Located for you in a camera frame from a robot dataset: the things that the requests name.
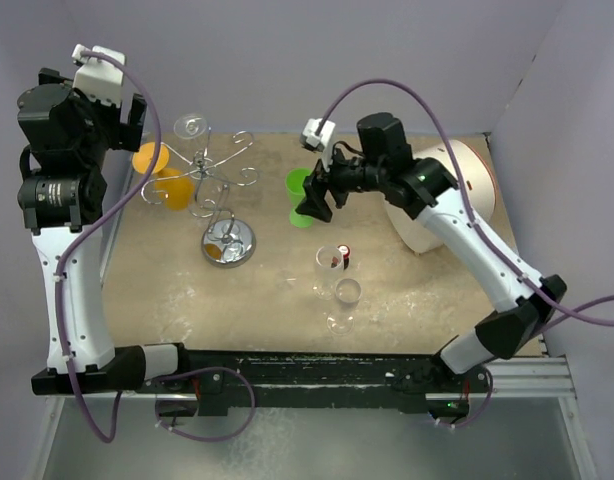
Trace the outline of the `orange plastic wine glass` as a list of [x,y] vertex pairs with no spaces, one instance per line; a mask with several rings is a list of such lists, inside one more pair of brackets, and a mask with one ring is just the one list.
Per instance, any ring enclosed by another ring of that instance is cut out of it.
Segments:
[[[155,148],[155,142],[148,142],[133,154],[132,167],[136,173],[147,172]],[[171,155],[171,149],[162,143],[152,175],[142,187],[140,195],[148,204],[164,205],[170,210],[181,211],[188,207],[194,186],[187,174],[170,166]]]

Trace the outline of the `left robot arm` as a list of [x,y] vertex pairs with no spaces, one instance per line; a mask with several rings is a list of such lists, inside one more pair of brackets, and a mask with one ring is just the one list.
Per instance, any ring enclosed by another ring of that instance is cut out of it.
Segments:
[[46,367],[31,379],[37,395],[136,390],[157,377],[171,392],[189,387],[193,369],[180,343],[117,347],[107,328],[100,253],[110,150],[135,152],[147,104],[132,99],[121,119],[124,75],[109,64],[81,66],[73,79],[47,68],[17,100],[28,144],[20,155],[17,201],[41,262],[50,325]]

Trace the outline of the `clear glass with red item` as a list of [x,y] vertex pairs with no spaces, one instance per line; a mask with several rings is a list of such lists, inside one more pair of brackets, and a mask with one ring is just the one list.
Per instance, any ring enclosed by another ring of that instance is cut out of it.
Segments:
[[322,246],[317,250],[314,271],[313,291],[315,295],[320,299],[329,300],[344,271],[343,258],[337,246]]

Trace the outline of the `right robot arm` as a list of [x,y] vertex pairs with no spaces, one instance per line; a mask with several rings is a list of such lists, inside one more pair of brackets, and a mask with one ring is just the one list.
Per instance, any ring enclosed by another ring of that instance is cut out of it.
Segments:
[[331,195],[342,208],[350,193],[378,191],[437,236],[468,268],[486,293],[493,311],[471,331],[443,346],[432,366],[433,383],[454,391],[467,372],[492,359],[510,359],[553,314],[552,303],[567,286],[558,275],[544,276],[507,246],[487,222],[464,203],[455,170],[433,157],[416,158],[401,121],[387,112],[357,124],[361,151],[344,157],[334,141],[335,125],[310,119],[301,145],[320,158],[304,180],[300,215],[329,222]]

